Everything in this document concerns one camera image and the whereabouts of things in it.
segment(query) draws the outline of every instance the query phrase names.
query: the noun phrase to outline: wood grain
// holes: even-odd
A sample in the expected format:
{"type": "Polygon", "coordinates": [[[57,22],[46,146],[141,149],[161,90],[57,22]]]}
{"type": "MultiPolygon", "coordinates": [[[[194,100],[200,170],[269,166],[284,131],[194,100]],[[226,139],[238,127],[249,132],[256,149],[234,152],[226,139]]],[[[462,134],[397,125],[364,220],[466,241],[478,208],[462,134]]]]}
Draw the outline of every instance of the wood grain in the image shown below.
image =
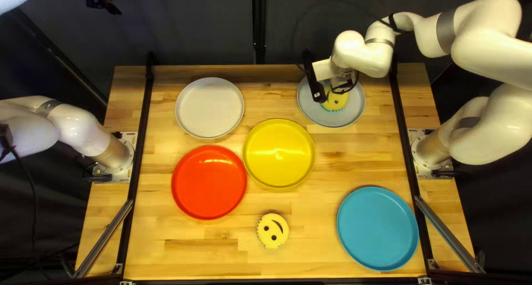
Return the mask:
{"type": "MultiPolygon", "coordinates": [[[[388,188],[412,206],[386,79],[363,76],[367,106],[362,117],[354,125],[330,129],[310,122],[298,109],[296,87],[302,72],[294,65],[161,66],[156,67],[155,76],[125,278],[361,278],[425,274],[419,247],[404,267],[375,272],[353,261],[336,236],[337,209],[345,196],[359,186],[388,188]],[[187,135],[173,115],[181,89],[206,76],[236,83],[246,103],[240,125],[229,135],[210,141],[187,135]],[[171,198],[169,187],[178,160],[204,144],[219,144],[241,156],[246,134],[269,118],[294,120],[311,134],[316,144],[316,166],[309,178],[296,188],[283,191],[266,189],[249,178],[242,203],[230,215],[210,222],[185,216],[171,198]],[[255,233],[260,216],[270,210],[281,213],[291,227],[289,240],[276,251],[266,251],[255,233]]],[[[439,123],[434,100],[427,95],[430,87],[423,78],[426,79],[423,65],[400,66],[409,126],[413,123],[430,127],[425,125],[430,120],[433,125],[439,123]]],[[[106,127],[115,131],[138,125],[143,87],[143,67],[116,67],[111,90],[114,98],[109,103],[106,127]]],[[[423,197],[470,248],[456,186],[444,186],[442,190],[439,182],[421,185],[423,197]]],[[[125,201],[127,189],[123,187],[107,184],[91,189],[77,264],[125,201]]],[[[429,232],[435,259],[440,257],[443,262],[438,263],[461,268],[460,261],[448,253],[446,243],[441,237],[438,240],[439,234],[434,229],[429,232]]],[[[116,262],[116,251],[117,242],[111,242],[105,250],[108,256],[98,260],[90,275],[109,272],[116,262]]]]}
{"type": "MultiPolygon", "coordinates": [[[[409,128],[438,128],[439,118],[424,64],[399,64],[399,89],[409,128]]],[[[453,232],[469,253],[475,256],[462,203],[453,180],[419,180],[422,198],[453,232]]],[[[434,260],[441,268],[468,271],[438,231],[427,220],[434,260]]]]}

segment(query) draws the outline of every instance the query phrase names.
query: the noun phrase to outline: grey plate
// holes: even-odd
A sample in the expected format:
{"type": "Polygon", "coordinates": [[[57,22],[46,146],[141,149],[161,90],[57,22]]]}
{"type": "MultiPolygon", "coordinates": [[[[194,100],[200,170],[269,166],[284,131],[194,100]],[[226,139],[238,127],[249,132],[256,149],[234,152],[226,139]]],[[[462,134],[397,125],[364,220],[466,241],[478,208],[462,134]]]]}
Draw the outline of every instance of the grey plate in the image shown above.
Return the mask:
{"type": "Polygon", "coordinates": [[[321,104],[314,102],[306,77],[297,87],[297,104],[303,114],[311,121],[325,127],[343,127],[355,123],[362,115],[365,106],[365,95],[362,85],[356,84],[349,92],[349,100],[340,111],[326,111],[321,104]]]}

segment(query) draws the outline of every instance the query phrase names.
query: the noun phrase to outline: sponge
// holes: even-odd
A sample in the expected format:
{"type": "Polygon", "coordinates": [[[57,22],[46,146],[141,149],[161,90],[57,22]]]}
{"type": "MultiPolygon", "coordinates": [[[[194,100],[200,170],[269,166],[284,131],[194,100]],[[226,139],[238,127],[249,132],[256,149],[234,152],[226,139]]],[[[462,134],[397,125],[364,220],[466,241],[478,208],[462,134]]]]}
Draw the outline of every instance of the sponge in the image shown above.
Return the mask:
{"type": "Polygon", "coordinates": [[[257,235],[267,249],[276,249],[288,239],[288,224],[277,213],[268,213],[262,217],[257,226],[257,235]]]}
{"type": "Polygon", "coordinates": [[[345,105],[347,104],[347,100],[349,99],[349,92],[343,94],[335,94],[333,93],[330,86],[325,87],[324,90],[325,95],[327,97],[327,101],[323,102],[321,106],[326,111],[340,111],[345,107],[345,105]]]}

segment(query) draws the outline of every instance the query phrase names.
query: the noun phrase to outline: red plate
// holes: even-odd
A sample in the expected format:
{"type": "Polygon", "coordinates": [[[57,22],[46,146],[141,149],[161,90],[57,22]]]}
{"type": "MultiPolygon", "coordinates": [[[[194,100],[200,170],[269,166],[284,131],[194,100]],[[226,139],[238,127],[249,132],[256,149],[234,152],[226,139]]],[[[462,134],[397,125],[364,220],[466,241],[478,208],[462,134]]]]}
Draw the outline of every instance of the red plate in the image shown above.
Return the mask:
{"type": "Polygon", "coordinates": [[[246,191],[246,169],[235,153],[221,146],[188,152],[172,175],[172,195],[184,213],[214,220],[230,213],[246,191]]]}

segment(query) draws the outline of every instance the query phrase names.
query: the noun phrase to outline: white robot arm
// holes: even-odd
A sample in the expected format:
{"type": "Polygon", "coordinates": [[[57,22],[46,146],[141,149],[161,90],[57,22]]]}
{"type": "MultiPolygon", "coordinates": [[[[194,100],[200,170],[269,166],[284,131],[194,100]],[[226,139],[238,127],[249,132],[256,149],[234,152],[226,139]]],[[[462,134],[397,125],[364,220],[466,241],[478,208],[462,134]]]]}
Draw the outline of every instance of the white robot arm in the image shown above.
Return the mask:
{"type": "MultiPolygon", "coordinates": [[[[59,140],[107,168],[119,168],[129,160],[128,148],[90,112],[48,97],[1,100],[0,123],[9,125],[20,157],[44,151],[59,140]]],[[[13,159],[8,154],[0,163],[13,159]]]]}
{"type": "MultiPolygon", "coordinates": [[[[490,98],[475,98],[418,144],[416,161],[436,166],[450,156],[488,164],[524,146],[532,136],[532,43],[515,39],[521,23],[517,0],[476,0],[424,18],[396,13],[398,29],[414,31],[427,57],[450,54],[465,70],[503,82],[490,98]]],[[[365,38],[344,31],[332,56],[312,64],[318,81],[341,80],[356,69],[371,77],[388,74],[398,32],[377,21],[365,38]]]]}

